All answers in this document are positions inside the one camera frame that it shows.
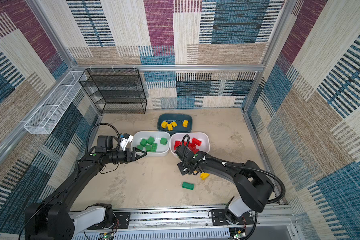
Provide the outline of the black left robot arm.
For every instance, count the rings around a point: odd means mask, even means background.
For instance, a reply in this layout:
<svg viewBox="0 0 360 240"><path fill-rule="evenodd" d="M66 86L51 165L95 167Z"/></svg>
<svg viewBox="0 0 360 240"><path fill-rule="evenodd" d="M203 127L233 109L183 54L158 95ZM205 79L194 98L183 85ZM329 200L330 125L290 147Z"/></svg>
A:
<svg viewBox="0 0 360 240"><path fill-rule="evenodd" d="M135 162L147 155L136 147L127 148L119 131L114 136L98 136L94 147L86 146L84 156L75 162L74 172L39 204L25 210L24 228L19 236L26 240L71 240L81 231L108 221L114 222L109 207L92 206L76 214L69 212L82 190L108 164L120 165Z"/></svg>

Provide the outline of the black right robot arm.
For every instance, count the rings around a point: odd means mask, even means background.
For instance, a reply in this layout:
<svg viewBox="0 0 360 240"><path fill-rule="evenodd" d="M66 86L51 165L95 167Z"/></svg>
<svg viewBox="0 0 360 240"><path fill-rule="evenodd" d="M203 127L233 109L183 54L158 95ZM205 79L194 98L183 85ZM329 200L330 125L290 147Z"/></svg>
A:
<svg viewBox="0 0 360 240"><path fill-rule="evenodd" d="M261 213L267 204L277 203L285 197L283 181L260 169L255 162L227 162L203 151L194 153L189 140L190 136L185 135L175 148L181 174L212 174L233 183L238 190L239 195L231 198L224 210L224 220L229 224L238 224L245 213Z"/></svg>

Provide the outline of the long green lego brick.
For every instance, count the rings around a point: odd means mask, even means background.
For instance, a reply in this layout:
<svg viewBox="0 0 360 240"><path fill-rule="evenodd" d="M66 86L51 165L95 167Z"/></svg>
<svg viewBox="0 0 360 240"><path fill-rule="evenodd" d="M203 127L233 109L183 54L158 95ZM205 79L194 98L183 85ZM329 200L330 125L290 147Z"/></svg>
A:
<svg viewBox="0 0 360 240"><path fill-rule="evenodd" d="M152 153L155 153L155 152L157 151L157 148L158 148L158 144L153 143L153 144L151 145L151 152L152 152Z"/></svg>
<svg viewBox="0 0 360 240"><path fill-rule="evenodd" d="M194 188L195 188L195 185L191 184L191 183L183 182L182 183L182 188L193 191Z"/></svg>

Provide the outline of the long red lego brick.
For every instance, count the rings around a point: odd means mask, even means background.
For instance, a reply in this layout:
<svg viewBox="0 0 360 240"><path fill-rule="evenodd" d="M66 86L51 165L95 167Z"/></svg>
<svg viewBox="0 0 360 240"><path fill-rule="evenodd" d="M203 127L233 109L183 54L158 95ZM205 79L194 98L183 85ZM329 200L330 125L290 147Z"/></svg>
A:
<svg viewBox="0 0 360 240"><path fill-rule="evenodd" d="M174 151L178 148L178 146L181 145L180 141L175 141L175 145L174 145Z"/></svg>

